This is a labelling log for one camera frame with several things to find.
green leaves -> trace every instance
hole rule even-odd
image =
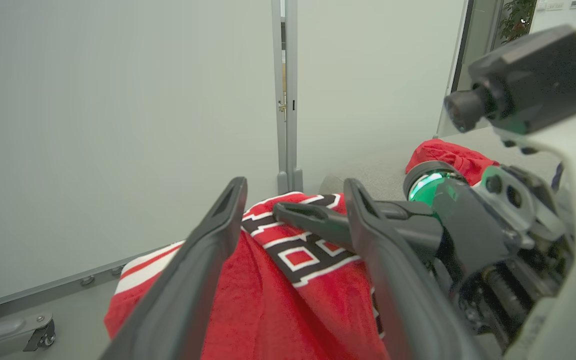
[[[536,4],[537,0],[512,0],[503,5],[508,16],[499,22],[501,36],[505,38],[502,44],[528,34]]]

wall socket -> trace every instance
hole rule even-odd
[[[546,11],[551,11],[551,10],[563,10],[564,9],[564,3],[563,2],[549,2],[546,4]]]

metal screw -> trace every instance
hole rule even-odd
[[[486,179],[486,190],[493,194],[500,194],[502,189],[501,177],[493,175]]]
[[[110,274],[112,274],[113,276],[121,275],[123,269],[124,269],[124,265],[117,266],[116,268],[110,269]]]
[[[82,285],[82,287],[85,287],[86,285],[89,285],[90,283],[92,283],[94,280],[95,280],[94,275],[86,276],[86,277],[82,278],[80,284]]]
[[[516,238],[519,235],[519,234],[517,234],[517,231],[510,230],[509,228],[504,228],[503,230],[501,230],[501,232],[504,235],[506,235],[506,237],[509,237],[509,238]]]
[[[477,311],[474,309],[467,309],[466,310],[466,317],[469,321],[475,321],[477,319]]]

caster wheel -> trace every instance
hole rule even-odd
[[[44,337],[39,341],[39,347],[50,347],[55,343],[56,333],[53,333],[51,337]]]

red fabric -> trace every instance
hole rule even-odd
[[[388,359],[359,256],[277,222],[272,207],[279,201],[346,212],[343,194],[289,193],[244,214],[237,248],[221,271],[201,358]],[[111,338],[178,246],[126,265],[104,318]]]
[[[482,175],[487,167],[499,166],[499,162],[491,160],[475,150],[441,139],[432,139],[422,142],[414,150],[406,166],[406,174],[417,164],[432,160],[450,164],[468,180],[468,184],[471,186],[482,180]]]

